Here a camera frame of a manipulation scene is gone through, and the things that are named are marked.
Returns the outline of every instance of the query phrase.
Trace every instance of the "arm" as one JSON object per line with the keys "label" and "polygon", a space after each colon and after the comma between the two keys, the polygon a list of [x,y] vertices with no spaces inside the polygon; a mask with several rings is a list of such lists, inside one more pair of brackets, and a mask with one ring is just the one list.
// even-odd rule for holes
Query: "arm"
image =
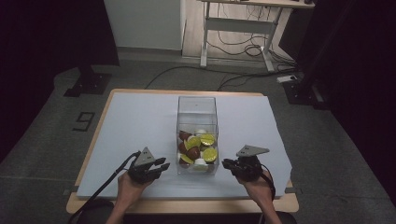
{"label": "arm", "polygon": [[143,190],[151,183],[140,185],[135,183],[126,172],[121,175],[117,200],[106,224],[121,224],[126,210],[139,200]]}
{"label": "arm", "polygon": [[[264,171],[264,174],[271,178],[268,172]],[[272,202],[272,195],[270,187],[267,182],[262,178],[256,181],[245,182],[238,179],[238,182],[242,184],[247,190],[247,194],[250,198],[260,207],[265,217],[265,223],[267,224],[281,224],[279,217],[276,214],[274,204]]]}

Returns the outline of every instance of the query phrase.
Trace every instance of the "table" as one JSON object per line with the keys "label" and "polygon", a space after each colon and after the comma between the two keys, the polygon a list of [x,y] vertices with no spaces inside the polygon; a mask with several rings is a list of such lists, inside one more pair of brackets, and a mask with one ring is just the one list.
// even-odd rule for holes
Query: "table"
{"label": "table", "polygon": [[[201,50],[201,67],[206,67],[207,59],[207,32],[209,30],[216,31],[228,31],[228,32],[240,32],[240,33],[253,33],[269,35],[262,47],[262,57],[264,58],[265,64],[269,72],[275,72],[272,65],[271,57],[268,54],[268,50],[272,44],[276,27],[282,13],[282,9],[288,8],[313,8],[315,5],[312,3],[307,5],[304,0],[292,1],[292,0],[200,0],[207,3],[206,15],[205,15],[205,30],[204,30],[204,42]],[[235,20],[235,19],[224,19],[224,18],[211,18],[209,16],[210,3],[222,3],[222,4],[238,4],[238,5],[253,5],[262,7],[278,7],[276,18],[273,21],[247,21],[247,20]]]}
{"label": "table", "polygon": [[[80,186],[82,177],[86,172],[87,165],[92,156],[92,152],[98,136],[104,125],[105,117],[110,107],[110,103],[115,94],[120,92],[125,93],[143,93],[143,94],[178,94],[178,95],[211,95],[211,96],[261,96],[259,93],[242,93],[242,92],[210,92],[210,91],[144,91],[144,90],[114,90],[111,92],[102,117],[98,123],[95,134],[92,139],[92,143],[87,152],[87,156],[81,167],[76,186]],[[292,188],[291,181],[288,182],[288,188]],[[83,204],[85,200],[81,200],[75,192],[73,192],[69,198],[66,210],[69,213],[76,212]],[[280,198],[274,200],[276,210],[285,212],[296,212],[298,210],[298,202],[294,193],[286,193]],[[178,214],[205,214],[205,213],[260,213],[260,209],[253,201],[249,198],[241,199],[141,199],[134,207],[128,210],[128,213],[139,213],[139,214],[166,214],[166,213],[178,213]]]}

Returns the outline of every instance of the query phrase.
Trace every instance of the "standing desk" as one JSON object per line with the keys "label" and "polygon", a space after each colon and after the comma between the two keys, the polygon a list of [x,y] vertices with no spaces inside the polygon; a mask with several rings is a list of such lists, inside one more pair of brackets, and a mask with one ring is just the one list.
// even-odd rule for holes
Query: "standing desk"
{"label": "standing desk", "polygon": [[[206,67],[207,60],[207,32],[209,30],[216,31],[227,31],[227,32],[239,32],[239,33],[253,33],[269,35],[262,47],[262,57],[264,58],[265,64],[269,72],[275,72],[272,65],[271,57],[268,53],[269,48],[272,44],[274,34],[276,31],[277,24],[279,22],[282,9],[288,8],[313,8],[315,5],[312,3],[307,5],[304,0],[292,1],[292,0],[200,0],[207,3],[206,14],[205,14],[205,29],[204,29],[204,42],[201,50],[201,67]],[[273,21],[248,21],[248,20],[235,20],[225,18],[213,18],[209,16],[210,3],[222,3],[222,4],[237,4],[237,5],[252,5],[261,7],[278,7],[276,18]]]}

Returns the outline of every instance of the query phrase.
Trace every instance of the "clear plastic container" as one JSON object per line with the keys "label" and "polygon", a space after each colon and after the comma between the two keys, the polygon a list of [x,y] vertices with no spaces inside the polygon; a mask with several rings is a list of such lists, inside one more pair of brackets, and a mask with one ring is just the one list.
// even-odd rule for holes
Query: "clear plastic container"
{"label": "clear plastic container", "polygon": [[219,167],[216,98],[180,96],[176,164],[179,175],[214,175]]}

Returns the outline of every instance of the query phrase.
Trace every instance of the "desk leg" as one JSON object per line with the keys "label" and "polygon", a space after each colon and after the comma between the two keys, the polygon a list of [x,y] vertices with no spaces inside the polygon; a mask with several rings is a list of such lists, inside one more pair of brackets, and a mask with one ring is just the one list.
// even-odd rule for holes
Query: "desk leg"
{"label": "desk leg", "polygon": [[207,3],[206,7],[206,16],[205,16],[205,24],[204,24],[204,43],[202,43],[201,49],[201,67],[206,67],[206,60],[207,60],[207,26],[206,21],[209,20],[209,11],[210,11],[210,3]]}
{"label": "desk leg", "polygon": [[271,47],[271,44],[272,44],[272,41],[274,39],[276,27],[277,27],[277,24],[279,23],[280,15],[282,14],[282,9],[283,9],[283,7],[280,7],[277,10],[276,18],[273,21],[272,26],[271,26],[270,35],[268,36],[268,39],[267,39],[267,41],[265,43],[265,46],[262,47],[262,57],[264,58],[265,65],[267,66],[268,72],[270,72],[270,73],[275,72],[275,69],[274,69],[274,67],[272,65],[271,54],[268,51],[269,51],[269,49]]}

